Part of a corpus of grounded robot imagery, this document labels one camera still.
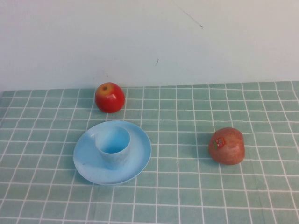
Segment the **white wall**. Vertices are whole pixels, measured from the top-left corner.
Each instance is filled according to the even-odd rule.
[[[298,74],[298,0],[0,1],[0,90]]]

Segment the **saucer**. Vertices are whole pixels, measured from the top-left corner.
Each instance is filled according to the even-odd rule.
[[[95,135],[100,129],[119,126],[131,136],[131,156],[119,169],[107,169],[95,146]],[[78,140],[74,150],[77,171],[90,182],[100,185],[116,185],[136,177],[150,160],[151,143],[147,134],[137,125],[127,121],[113,120],[100,123],[87,130]]]

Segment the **red apple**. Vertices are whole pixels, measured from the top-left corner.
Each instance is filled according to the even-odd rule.
[[[114,83],[104,83],[95,92],[95,104],[105,113],[119,111],[125,103],[125,94]]]
[[[209,143],[209,154],[219,163],[235,165],[245,156],[243,135],[232,127],[216,131]]]

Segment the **plastic cup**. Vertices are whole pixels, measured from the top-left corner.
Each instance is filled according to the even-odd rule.
[[[95,145],[105,166],[108,169],[118,169],[128,161],[130,134],[122,127],[107,127],[95,136]]]

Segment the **label sticker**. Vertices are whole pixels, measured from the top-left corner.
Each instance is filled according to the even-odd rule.
[[[220,137],[220,138],[216,139],[215,141],[213,141],[213,144],[214,144],[215,149],[220,149],[225,145],[225,140],[223,137]]]

